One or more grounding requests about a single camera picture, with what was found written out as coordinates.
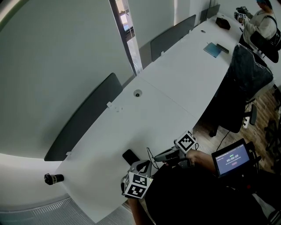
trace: small screen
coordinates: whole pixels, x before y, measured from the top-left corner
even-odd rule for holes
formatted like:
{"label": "small screen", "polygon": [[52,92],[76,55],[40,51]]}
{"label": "small screen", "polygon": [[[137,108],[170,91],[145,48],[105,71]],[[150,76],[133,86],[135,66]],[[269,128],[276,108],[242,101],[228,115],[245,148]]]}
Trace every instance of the small screen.
{"label": "small screen", "polygon": [[216,157],[216,163],[218,165],[220,175],[243,165],[249,160],[249,156],[243,144],[221,156]]}

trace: black phone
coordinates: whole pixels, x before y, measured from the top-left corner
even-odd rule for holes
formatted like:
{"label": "black phone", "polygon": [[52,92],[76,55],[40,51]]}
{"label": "black phone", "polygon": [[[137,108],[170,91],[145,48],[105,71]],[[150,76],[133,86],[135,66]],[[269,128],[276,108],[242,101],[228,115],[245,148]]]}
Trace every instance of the black phone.
{"label": "black phone", "polygon": [[133,163],[140,161],[140,159],[133,153],[131,149],[127,150],[122,156],[130,166]]}
{"label": "black phone", "polygon": [[224,51],[225,53],[229,53],[229,50],[227,50],[225,47],[222,47],[220,44],[216,44],[216,46],[221,49],[222,51]]}

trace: white desk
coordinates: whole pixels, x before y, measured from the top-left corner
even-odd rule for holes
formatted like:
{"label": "white desk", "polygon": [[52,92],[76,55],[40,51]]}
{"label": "white desk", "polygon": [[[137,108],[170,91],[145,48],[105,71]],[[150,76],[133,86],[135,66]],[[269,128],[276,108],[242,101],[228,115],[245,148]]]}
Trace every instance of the white desk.
{"label": "white desk", "polygon": [[[126,200],[120,179],[130,166],[122,154],[132,149],[144,160],[146,147],[153,155],[163,152],[194,127],[210,103],[241,35],[231,19],[229,32],[214,24],[215,19],[195,28],[135,78],[113,102],[123,109],[106,109],[57,169],[65,177],[61,184],[94,222]],[[231,53],[215,59],[203,51],[207,42]],[[139,98],[133,95],[137,89],[143,92]]]}
{"label": "white desk", "polygon": [[[196,119],[201,117],[219,88],[242,35],[237,21],[223,17],[231,25],[228,31],[216,24],[216,18],[197,26],[140,74]],[[210,42],[222,45],[230,53],[221,52],[214,58],[203,50]]]}
{"label": "white desk", "polygon": [[[142,90],[139,98],[133,92]],[[120,180],[129,169],[122,154],[133,150],[149,159],[173,146],[197,120],[140,77],[135,78],[113,104],[123,110],[106,109],[81,138],[72,155],[56,171],[77,205],[98,222],[123,204]]]}

